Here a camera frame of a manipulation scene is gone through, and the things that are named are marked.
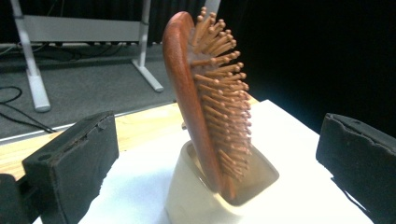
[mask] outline hairbrush bristle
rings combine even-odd
[[[216,150],[221,171],[242,181],[248,170],[250,155],[250,104],[248,85],[242,80],[244,65],[232,63],[241,53],[230,30],[224,31],[224,20],[210,13],[206,19],[203,7],[191,32],[189,61],[191,73],[201,100],[206,126]]]

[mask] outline black foam block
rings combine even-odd
[[[23,160],[40,191],[44,223],[78,223],[119,156],[114,115],[85,118]]]
[[[396,223],[396,139],[355,119],[327,114],[317,159],[374,223]]]
[[[0,174],[0,223],[30,223],[14,176]]]

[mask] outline hairbrush handle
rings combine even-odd
[[[188,12],[177,13],[168,22],[163,34],[163,57],[167,74],[174,86],[180,112],[209,187],[215,192],[223,192],[222,172],[210,140],[188,62],[188,40],[193,27],[194,23]]]

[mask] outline white table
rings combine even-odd
[[[280,177],[265,190],[263,216],[243,223],[373,223],[317,162],[317,133],[270,101],[254,105],[251,113],[253,145]],[[164,202],[179,151],[189,140],[180,130],[121,152],[80,223],[170,223]]]

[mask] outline black cable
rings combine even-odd
[[[52,12],[53,8],[55,7],[55,5],[58,3],[58,0],[53,1],[52,5],[49,8],[49,12],[47,13],[47,16],[50,15],[50,13]],[[62,0],[62,4],[61,4],[61,11],[59,13],[60,17],[64,16],[64,0]]]
[[[5,115],[4,113],[1,113],[1,112],[0,112],[0,116],[1,116],[1,117],[5,118],[5,119],[8,119],[8,120],[10,120],[10,121],[19,123],[19,124],[24,124],[24,125],[28,125],[28,126],[31,126],[31,127],[35,127],[35,128],[37,128],[37,129],[43,130],[43,131],[46,132],[46,133],[56,133],[55,130],[51,129],[51,128],[48,127],[47,125],[45,125],[45,124],[39,122],[38,120],[36,120],[36,119],[30,117],[29,115],[25,114],[23,111],[19,110],[18,108],[14,107],[14,106],[12,106],[12,105],[8,105],[8,104],[7,104],[7,103],[10,103],[10,102],[12,102],[12,101],[15,101],[15,100],[17,100],[18,98],[21,97],[21,95],[22,95],[22,90],[21,90],[21,88],[15,87],[15,86],[0,87],[0,90],[5,90],[5,89],[14,89],[14,90],[17,90],[18,93],[17,93],[16,96],[14,96],[14,97],[12,97],[12,98],[10,98],[10,99],[8,99],[8,100],[0,101],[0,105],[6,106],[6,107],[8,107],[8,108],[11,108],[11,109],[13,109],[13,110],[19,112],[20,114],[24,115],[26,118],[28,118],[28,119],[34,121],[36,124],[29,123],[29,122],[26,122],[26,121],[23,121],[23,120],[20,120],[20,119],[14,119],[14,118],[12,118],[12,117],[10,117],[10,116],[7,116],[7,115]]]
[[[0,53],[0,60],[12,55],[19,56],[20,54],[21,54],[21,50],[18,48],[18,44],[15,44],[15,47],[10,47],[7,50]]]
[[[109,45],[107,48],[103,49],[101,52],[95,53],[95,54],[89,54],[89,53],[84,53],[81,52],[79,49],[68,49],[68,48],[63,48],[63,47],[56,47],[56,46],[51,46],[50,43],[45,43],[42,46],[38,47],[37,49],[33,50],[35,58],[37,59],[48,59],[48,60],[53,60],[61,63],[66,63],[66,62],[76,62],[81,59],[91,59],[91,58],[96,58],[99,56],[104,56],[104,57],[110,57],[115,54],[117,54],[122,47],[124,47],[124,43],[121,43],[119,47],[111,53],[105,54],[108,52],[110,49],[112,49],[113,45]],[[43,55],[46,52],[53,52],[53,50],[59,50],[62,52],[66,52],[71,55],[70,58],[68,59],[60,59],[56,58],[50,55]],[[18,58],[18,57],[23,57],[23,53],[21,49],[16,48],[15,50],[11,50],[8,52],[5,52],[4,54],[0,55],[0,61],[5,61],[13,58]]]

